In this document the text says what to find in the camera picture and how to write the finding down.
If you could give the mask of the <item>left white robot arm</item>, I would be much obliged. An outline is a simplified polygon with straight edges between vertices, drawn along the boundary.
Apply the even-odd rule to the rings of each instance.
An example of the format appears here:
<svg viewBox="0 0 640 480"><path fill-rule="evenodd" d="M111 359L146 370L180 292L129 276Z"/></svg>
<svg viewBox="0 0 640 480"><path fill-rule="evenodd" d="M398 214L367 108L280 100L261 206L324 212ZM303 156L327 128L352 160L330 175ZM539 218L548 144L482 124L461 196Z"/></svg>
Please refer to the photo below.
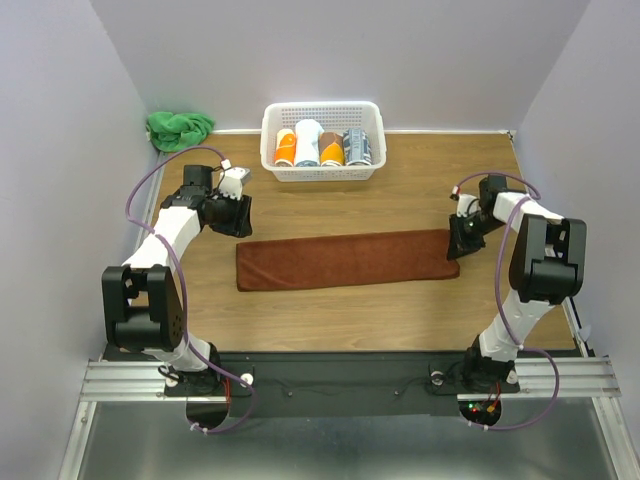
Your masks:
<svg viewBox="0 0 640 480"><path fill-rule="evenodd" d="M228 161L218 168L186 166L182 185L161 203L151 233L101 278L109 344L155 357L166 379L202 394L221 386L223 371L216 347L188 332L180 297L184 275L177 265L205 228L235 238L251 235L252 199L243 192L250 178L249 169Z"/></svg>

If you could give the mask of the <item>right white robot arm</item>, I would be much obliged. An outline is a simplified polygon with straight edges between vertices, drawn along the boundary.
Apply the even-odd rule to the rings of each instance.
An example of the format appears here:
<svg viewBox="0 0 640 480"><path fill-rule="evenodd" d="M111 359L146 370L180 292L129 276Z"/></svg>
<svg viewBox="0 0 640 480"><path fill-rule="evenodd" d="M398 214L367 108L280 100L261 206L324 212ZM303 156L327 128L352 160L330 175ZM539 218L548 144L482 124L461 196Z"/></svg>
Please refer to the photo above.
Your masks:
<svg viewBox="0 0 640 480"><path fill-rule="evenodd" d="M478 193L464 194L455 184L449 217L450 261L485 247L489 233L503 229L516 241L508 271L509 292L497 295L492 323L467 349L460 366L463 384L482 390L516 381L515 360L538 321L555 306L575 296L584 281L587 226L541 206L531 183L512 189L511 175L480 172Z"/></svg>

